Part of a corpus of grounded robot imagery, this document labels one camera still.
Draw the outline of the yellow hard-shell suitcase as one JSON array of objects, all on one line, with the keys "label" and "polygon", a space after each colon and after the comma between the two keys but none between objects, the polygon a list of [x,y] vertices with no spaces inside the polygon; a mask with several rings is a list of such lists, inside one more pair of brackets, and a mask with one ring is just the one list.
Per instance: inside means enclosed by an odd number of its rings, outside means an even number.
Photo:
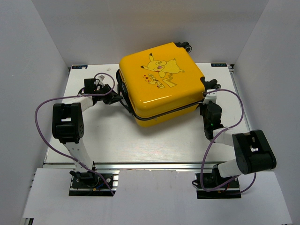
[{"label": "yellow hard-shell suitcase", "polygon": [[150,127],[194,111],[208,90],[220,89],[206,81],[189,53],[188,42],[171,42],[123,57],[116,73],[118,91],[141,127]]}]

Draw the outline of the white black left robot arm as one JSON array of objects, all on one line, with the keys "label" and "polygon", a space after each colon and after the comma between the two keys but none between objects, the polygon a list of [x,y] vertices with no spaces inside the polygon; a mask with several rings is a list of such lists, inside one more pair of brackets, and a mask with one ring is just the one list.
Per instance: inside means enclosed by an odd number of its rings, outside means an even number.
[{"label": "white black left robot arm", "polygon": [[76,181],[88,187],[94,187],[101,180],[95,173],[95,164],[87,153],[83,143],[84,122],[83,112],[94,106],[98,101],[111,105],[122,100],[108,84],[103,84],[104,76],[85,79],[84,88],[72,100],[54,104],[52,113],[52,135],[68,150],[74,158],[75,170],[70,174]]}]

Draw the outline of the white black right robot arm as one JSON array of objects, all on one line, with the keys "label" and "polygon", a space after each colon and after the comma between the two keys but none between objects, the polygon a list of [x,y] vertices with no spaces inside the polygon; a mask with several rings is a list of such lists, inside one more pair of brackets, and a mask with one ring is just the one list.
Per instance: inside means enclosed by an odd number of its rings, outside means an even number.
[{"label": "white black right robot arm", "polygon": [[212,191],[231,182],[242,174],[251,174],[276,168],[276,157],[262,130],[239,132],[221,124],[222,108],[209,102],[200,107],[204,134],[210,141],[204,154],[205,160],[214,143],[234,148],[235,159],[214,165],[211,173],[204,173],[201,167],[199,185]]}]

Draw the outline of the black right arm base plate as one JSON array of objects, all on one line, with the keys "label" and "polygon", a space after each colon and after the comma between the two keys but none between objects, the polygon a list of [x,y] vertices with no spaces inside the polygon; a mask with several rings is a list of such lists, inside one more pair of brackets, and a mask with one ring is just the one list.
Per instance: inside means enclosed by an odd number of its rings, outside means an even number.
[{"label": "black right arm base plate", "polygon": [[[240,199],[240,184],[239,181],[233,180],[222,187],[207,192],[203,190],[200,183],[200,173],[195,174],[195,179],[192,181],[193,187],[196,188],[196,196],[199,200],[213,200],[213,199]],[[220,178],[219,180],[213,178],[212,173],[203,174],[203,184],[206,189],[213,189],[222,183],[228,181],[230,178]]]}]

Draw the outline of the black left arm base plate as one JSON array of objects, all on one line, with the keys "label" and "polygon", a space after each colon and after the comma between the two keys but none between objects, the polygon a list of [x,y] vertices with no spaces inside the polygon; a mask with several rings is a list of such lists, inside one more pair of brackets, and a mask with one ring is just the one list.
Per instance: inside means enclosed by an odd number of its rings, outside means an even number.
[{"label": "black left arm base plate", "polygon": [[69,196],[112,197],[118,185],[118,175],[102,173],[102,177],[92,172],[70,171]]}]

